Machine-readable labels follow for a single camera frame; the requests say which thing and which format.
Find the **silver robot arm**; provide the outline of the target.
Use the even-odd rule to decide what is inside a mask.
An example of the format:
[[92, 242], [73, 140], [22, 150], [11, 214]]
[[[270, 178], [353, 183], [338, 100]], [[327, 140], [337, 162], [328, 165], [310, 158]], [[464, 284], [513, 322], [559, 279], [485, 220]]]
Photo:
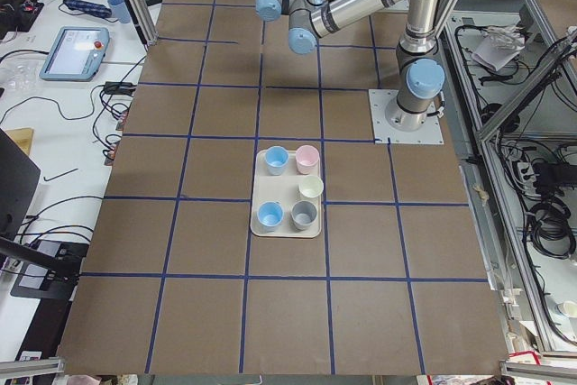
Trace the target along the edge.
[[[255, 0], [264, 22], [289, 19], [288, 45], [297, 54], [312, 52], [319, 39], [403, 0]], [[403, 132], [418, 130], [440, 96], [444, 69], [434, 60], [438, 34], [456, 0], [408, 0], [405, 30], [397, 46], [401, 87], [385, 109], [387, 122]]]

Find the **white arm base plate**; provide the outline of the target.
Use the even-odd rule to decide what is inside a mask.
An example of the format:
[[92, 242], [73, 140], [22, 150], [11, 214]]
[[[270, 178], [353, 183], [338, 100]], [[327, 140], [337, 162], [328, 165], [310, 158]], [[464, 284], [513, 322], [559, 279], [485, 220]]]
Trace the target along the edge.
[[396, 89], [368, 91], [373, 137], [380, 144], [442, 145], [439, 115], [433, 100], [427, 111], [413, 115], [404, 112]]

